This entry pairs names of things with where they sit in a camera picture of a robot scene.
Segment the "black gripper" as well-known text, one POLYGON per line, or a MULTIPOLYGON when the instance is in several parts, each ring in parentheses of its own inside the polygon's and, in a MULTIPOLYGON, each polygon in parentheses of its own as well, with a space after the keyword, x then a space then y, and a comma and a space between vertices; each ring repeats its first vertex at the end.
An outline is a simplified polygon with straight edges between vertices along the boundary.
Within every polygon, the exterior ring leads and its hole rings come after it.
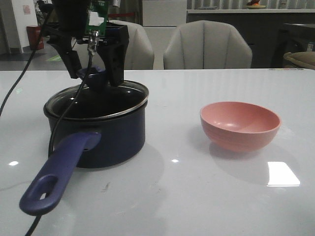
MULTIPOLYGON (((86 35, 87 9, 90 2, 91 0, 52 1, 51 12, 56 14, 57 21, 47 23, 43 32, 49 36, 47 43, 57 51, 73 79, 78 78, 77 71, 82 66, 78 53, 72 49, 72 40, 76 39, 79 44, 99 45, 98 54, 104 63, 107 79, 111 86, 117 87, 124 81, 128 29, 107 19, 105 36, 98 36, 97 31, 86 35)), ((108 11, 119 6, 119 0, 109 0, 108 11)))

